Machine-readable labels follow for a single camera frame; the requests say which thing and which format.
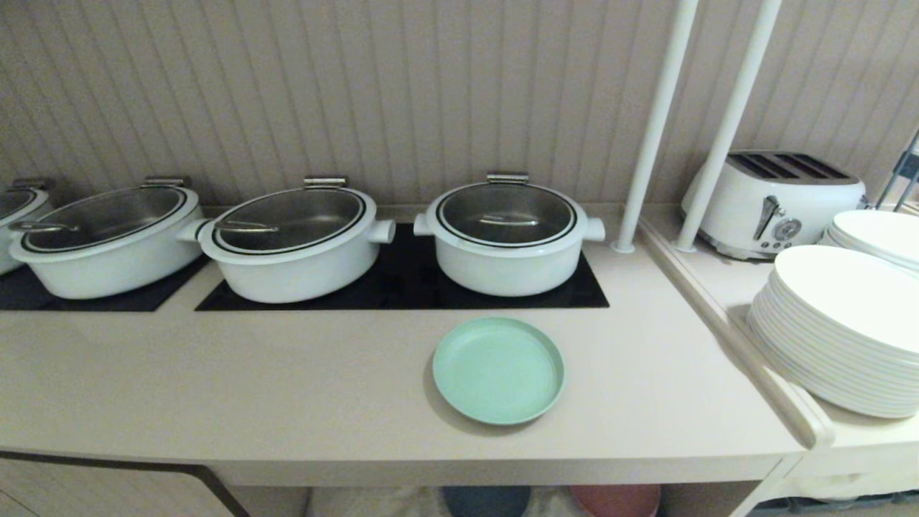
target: pink bowl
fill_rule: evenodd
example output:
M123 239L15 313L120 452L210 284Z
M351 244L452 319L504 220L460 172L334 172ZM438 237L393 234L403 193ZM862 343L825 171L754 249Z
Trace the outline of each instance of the pink bowl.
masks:
M570 487L584 511L594 517L654 517L660 485L580 485Z

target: toaster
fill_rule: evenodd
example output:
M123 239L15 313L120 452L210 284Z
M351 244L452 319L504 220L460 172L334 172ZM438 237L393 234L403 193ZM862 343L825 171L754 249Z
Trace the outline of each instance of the toaster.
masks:
M684 217L698 175L680 204ZM860 179L801 153L729 153L699 235L722 255L774 259L783 249L816 244L837 213L864 208Z

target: mint green plate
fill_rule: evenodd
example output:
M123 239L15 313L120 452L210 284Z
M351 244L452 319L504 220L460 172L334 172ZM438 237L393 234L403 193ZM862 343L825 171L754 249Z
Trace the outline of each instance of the mint green plate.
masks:
M508 317L484 317L463 323L440 341L434 382L467 417L513 425L555 404L565 384L565 365L539 329Z

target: glass lid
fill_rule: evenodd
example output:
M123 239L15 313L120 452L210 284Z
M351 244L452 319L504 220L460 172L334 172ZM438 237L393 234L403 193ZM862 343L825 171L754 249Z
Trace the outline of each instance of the glass lid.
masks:
M7 190L0 192L0 219L22 209L36 198L31 190Z
M116 190L64 206L40 219L23 245L33 251L71 251L140 232L177 211L185 192L169 188Z
M288 252L343 234L366 210L364 200L347 190L285 190L250 201L222 217L214 225L215 241L237 253Z
M489 183L457 190L444 199L437 219L449 232L499 247L527 247L562 238L575 222L561 196L529 185Z

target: black induction hob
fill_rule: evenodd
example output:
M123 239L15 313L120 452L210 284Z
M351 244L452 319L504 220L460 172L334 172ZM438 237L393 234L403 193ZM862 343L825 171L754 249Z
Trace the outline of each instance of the black induction hob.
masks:
M205 264L202 255L179 271L122 294L92 300L65 300L48 292L28 266L0 276L0 310L74 312L152 312Z
M196 311L347 309L518 309L609 307L582 254L571 279L551 291L503 297L476 293L447 277L437 266L432 237L416 237L410 224L397 224L392 244L380 246L370 270L346 287L292 304L260 304L233 292L226 281Z

